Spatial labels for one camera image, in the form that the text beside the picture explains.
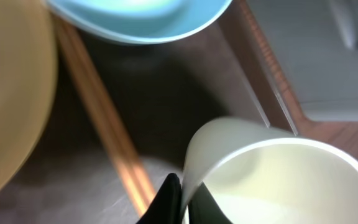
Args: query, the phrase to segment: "blue bowl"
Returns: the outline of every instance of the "blue bowl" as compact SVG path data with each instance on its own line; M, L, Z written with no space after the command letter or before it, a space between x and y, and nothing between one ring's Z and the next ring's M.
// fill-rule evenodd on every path
M194 34L214 22L231 0L48 0L77 27L128 44L159 44Z

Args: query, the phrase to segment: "beige bowl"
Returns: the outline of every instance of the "beige bowl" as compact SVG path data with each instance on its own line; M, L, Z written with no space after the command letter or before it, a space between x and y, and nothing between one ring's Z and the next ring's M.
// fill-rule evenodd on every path
M0 189L37 143L51 109L56 56L38 0L0 0Z

